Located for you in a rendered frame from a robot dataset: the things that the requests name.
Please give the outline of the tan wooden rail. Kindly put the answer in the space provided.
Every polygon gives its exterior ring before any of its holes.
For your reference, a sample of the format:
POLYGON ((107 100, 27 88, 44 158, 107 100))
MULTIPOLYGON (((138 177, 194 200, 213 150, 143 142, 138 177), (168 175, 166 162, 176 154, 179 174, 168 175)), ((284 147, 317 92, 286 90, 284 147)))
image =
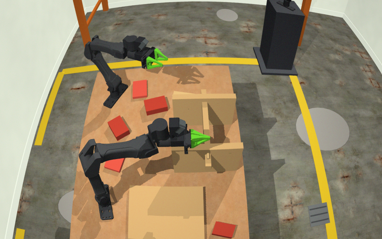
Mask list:
MULTIPOLYGON (((201 94, 206 94, 206 89, 201 89, 201 94)), ((210 136, 207 102, 202 102, 202 116, 203 116, 203 134, 210 136)), ((208 144, 208 143, 210 143, 210 140, 204 142, 204 144, 208 144)), ((205 154, 205 171, 207 170, 211 170, 211 154, 209 154, 209 159, 207 159, 207 154, 205 154)))

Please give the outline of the tan wooden board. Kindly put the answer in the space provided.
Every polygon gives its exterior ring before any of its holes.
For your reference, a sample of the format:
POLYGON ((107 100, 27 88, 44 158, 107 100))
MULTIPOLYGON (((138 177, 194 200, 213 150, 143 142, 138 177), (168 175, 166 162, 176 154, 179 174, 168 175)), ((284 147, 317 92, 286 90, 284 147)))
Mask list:
POLYGON ((203 125, 202 102, 207 102, 209 125, 232 124, 235 101, 235 94, 173 94, 174 118, 187 125, 203 125))
POLYGON ((243 142, 200 144, 188 148, 171 147, 175 173, 236 171, 243 152, 243 142), (211 154, 211 170, 205 171, 205 154, 211 154))

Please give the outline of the tan flat square board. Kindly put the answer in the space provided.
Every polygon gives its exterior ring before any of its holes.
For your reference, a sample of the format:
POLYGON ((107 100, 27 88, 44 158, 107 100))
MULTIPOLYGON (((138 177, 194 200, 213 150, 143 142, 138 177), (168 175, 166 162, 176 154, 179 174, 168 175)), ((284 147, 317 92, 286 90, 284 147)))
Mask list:
POLYGON ((128 239, 205 239, 203 186, 129 186, 128 239))

